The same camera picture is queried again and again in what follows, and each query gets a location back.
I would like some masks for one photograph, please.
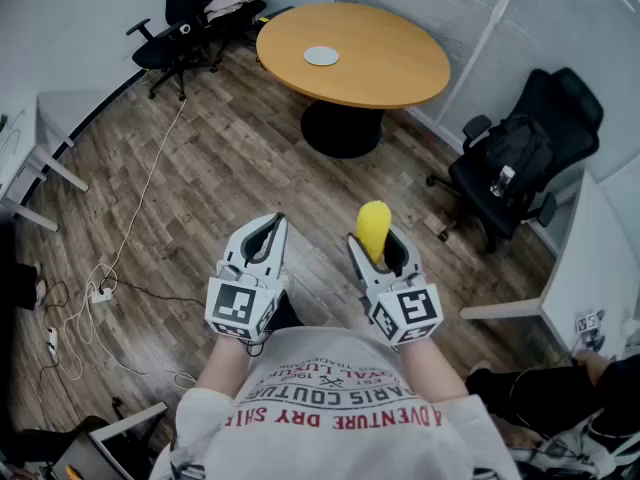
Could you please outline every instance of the wooden floor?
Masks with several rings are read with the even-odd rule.
[[[437,233],[456,208],[440,188],[427,190],[425,176],[444,175],[455,153],[403,112],[383,120],[383,141],[356,160],[332,160],[316,153],[301,136],[300,116],[309,101],[273,79],[255,53],[231,49],[220,71],[187,75],[188,101],[160,156],[142,210],[116,271],[121,279],[163,295],[205,300],[208,278],[230,233],[259,215],[282,211],[289,218],[285,268],[293,277],[290,297],[306,324],[331,317],[343,325],[361,318],[360,292],[345,246],[360,206],[381,199],[393,221],[418,246],[429,280],[436,283],[445,322],[435,335],[461,374],[480,359],[506,371],[548,364],[557,344],[541,321],[467,322],[467,305],[537,297],[553,260],[537,237],[522,228],[510,246],[483,252],[473,221],[454,231],[446,244]],[[154,100],[138,82],[78,137],[61,161],[89,183],[83,193],[55,174],[41,184],[29,207],[60,224],[52,233],[19,221],[23,262],[40,261],[49,284],[64,280],[67,307],[52,307],[49,325],[80,309],[87,275],[115,257],[137,206],[165,131],[180,103],[172,84]],[[62,291],[52,293],[60,301]],[[145,372],[184,370],[197,375],[215,336],[194,303],[162,302],[120,285],[115,300],[94,307],[103,343],[127,365]],[[69,326],[84,361],[75,382],[51,363],[40,312],[19,312],[12,384],[17,428],[70,430],[87,415],[112,421],[111,397],[127,411],[165,401],[172,412],[181,391],[170,375],[141,378],[118,368],[94,338],[85,345]],[[87,320],[82,330],[87,336]],[[61,350],[72,375],[78,364]],[[38,397],[46,412],[43,417]],[[168,439],[168,427],[158,434]]]

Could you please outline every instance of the yellow object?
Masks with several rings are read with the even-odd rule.
[[[75,469],[73,469],[71,466],[67,466],[65,468],[67,475],[69,476],[70,480],[84,480],[82,478],[82,475],[80,473],[78,473]]]
[[[356,237],[378,263],[384,252],[384,242],[391,227],[391,210],[382,201],[371,201],[360,208]]]

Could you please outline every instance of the table top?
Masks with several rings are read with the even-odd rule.
[[[626,338],[623,322],[632,318],[640,269],[613,209],[585,171],[574,204],[569,232],[541,297],[543,318],[568,350],[578,339],[578,314],[604,309],[600,353],[622,358]],[[575,350],[584,348],[578,344]]]
[[[304,60],[313,46],[335,49],[331,66]],[[324,101],[362,108],[424,103],[449,82],[449,61],[410,21],[350,3],[296,7],[273,18],[257,41],[263,66],[285,85]]]
[[[7,126],[0,133],[0,200],[36,146],[37,109],[34,97],[8,116]]]

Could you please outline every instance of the white t-shirt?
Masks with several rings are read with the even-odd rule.
[[[393,350],[318,327],[274,333],[235,400],[189,390],[152,479],[169,456],[208,479],[519,478],[477,396],[429,404]]]

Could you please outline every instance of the chair seat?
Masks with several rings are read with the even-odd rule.
[[[240,21],[249,21],[255,15],[261,13],[267,8],[267,4],[262,0],[254,0],[253,2],[247,2],[237,11],[233,11],[229,14],[219,16],[212,19],[207,24],[208,31],[219,31],[227,28],[232,28]]]
[[[493,180],[486,171],[478,168],[482,163],[475,156],[470,152],[451,164],[451,182],[471,212],[490,231],[500,238],[510,239],[520,224],[520,212],[514,212],[513,207],[508,207],[491,193],[489,186]]]
[[[173,46],[171,43],[172,41],[169,40],[154,38],[138,48],[131,58],[141,68],[167,68],[182,52],[182,48]]]

